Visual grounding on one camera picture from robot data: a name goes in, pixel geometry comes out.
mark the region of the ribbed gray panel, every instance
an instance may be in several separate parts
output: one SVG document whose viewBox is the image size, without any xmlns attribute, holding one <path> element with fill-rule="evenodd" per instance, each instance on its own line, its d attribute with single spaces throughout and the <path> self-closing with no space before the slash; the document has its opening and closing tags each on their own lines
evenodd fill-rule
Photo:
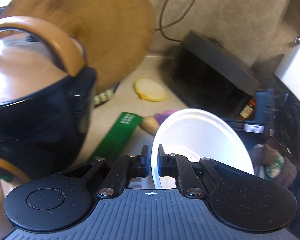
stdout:
<svg viewBox="0 0 300 240">
<path fill-rule="evenodd" d="M 77 226 L 50 234 L 14 230 L 6 240 L 296 240 L 282 229 L 251 234 L 216 220 L 204 202 L 188 199 L 176 189 L 125 189 L 115 199 L 101 200 Z"/>
</svg>

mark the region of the wooden cutting board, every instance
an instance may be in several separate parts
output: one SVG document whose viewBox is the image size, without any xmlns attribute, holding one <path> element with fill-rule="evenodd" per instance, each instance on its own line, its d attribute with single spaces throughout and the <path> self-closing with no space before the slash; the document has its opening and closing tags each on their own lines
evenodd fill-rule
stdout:
<svg viewBox="0 0 300 240">
<path fill-rule="evenodd" d="M 1 18 L 47 20 L 79 41 L 97 70 L 99 92 L 115 85 L 142 61 L 154 34 L 149 0 L 12 0 Z M 0 33 L 0 38 L 12 31 Z"/>
</svg>

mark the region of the power cord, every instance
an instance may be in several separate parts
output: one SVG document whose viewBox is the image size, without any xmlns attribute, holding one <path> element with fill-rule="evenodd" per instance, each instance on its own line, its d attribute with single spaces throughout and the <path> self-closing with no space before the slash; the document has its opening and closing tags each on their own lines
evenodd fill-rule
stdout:
<svg viewBox="0 0 300 240">
<path fill-rule="evenodd" d="M 167 40 L 169 40 L 169 41 L 182 42 L 181 40 L 175 40 L 175 39 L 172 39 L 172 38 L 167 37 L 167 36 L 164 34 L 163 29 L 165 29 L 165 28 L 167 28 L 167 27 L 170 27 L 170 26 L 173 26 L 173 25 L 177 24 L 178 22 L 180 22 L 180 21 L 187 15 L 187 13 L 190 11 L 192 5 L 194 4 L 194 2 L 195 2 L 196 0 L 192 0 L 192 1 L 191 1 L 189 7 L 186 9 L 186 11 L 183 13 L 183 15 L 182 15 L 178 20 L 176 20 L 175 22 L 169 23 L 169 24 L 167 24 L 167 25 L 165 25 L 165 26 L 162 26 L 163 14 L 164 14 L 164 11 L 165 11 L 166 6 L 167 6 L 167 4 L 168 4 L 168 1 L 169 1 L 169 0 L 165 0 L 165 2 L 164 2 L 164 4 L 163 4 L 163 7 L 162 7 L 162 10 L 161 10 L 161 13 L 160 13 L 159 28 L 157 28 L 157 29 L 155 29 L 155 30 L 156 30 L 156 31 L 159 31 L 159 30 L 160 30 L 162 36 L 163 36 L 164 38 L 166 38 Z"/>
</svg>

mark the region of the small bottle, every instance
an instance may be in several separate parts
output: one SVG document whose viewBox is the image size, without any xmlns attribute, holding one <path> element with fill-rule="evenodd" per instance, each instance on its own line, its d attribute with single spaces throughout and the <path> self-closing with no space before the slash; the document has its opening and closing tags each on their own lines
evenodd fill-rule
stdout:
<svg viewBox="0 0 300 240">
<path fill-rule="evenodd" d="M 246 120 L 246 119 L 248 119 L 252 115 L 255 107 L 256 107 L 256 102 L 255 102 L 255 100 L 253 98 L 251 98 L 249 100 L 248 104 L 240 112 L 240 114 L 238 115 L 237 119 L 239 119 L 239 120 Z"/>
</svg>

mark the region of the pot handle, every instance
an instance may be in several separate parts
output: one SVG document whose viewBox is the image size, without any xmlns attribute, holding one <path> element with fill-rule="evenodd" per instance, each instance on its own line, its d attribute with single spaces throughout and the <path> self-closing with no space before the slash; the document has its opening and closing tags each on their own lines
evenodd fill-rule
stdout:
<svg viewBox="0 0 300 240">
<path fill-rule="evenodd" d="M 85 66 L 85 59 L 68 34 L 45 20 L 28 16 L 2 18 L 0 32 L 6 30 L 24 31 L 38 37 L 48 47 L 55 64 L 70 76 L 76 76 Z"/>
</svg>

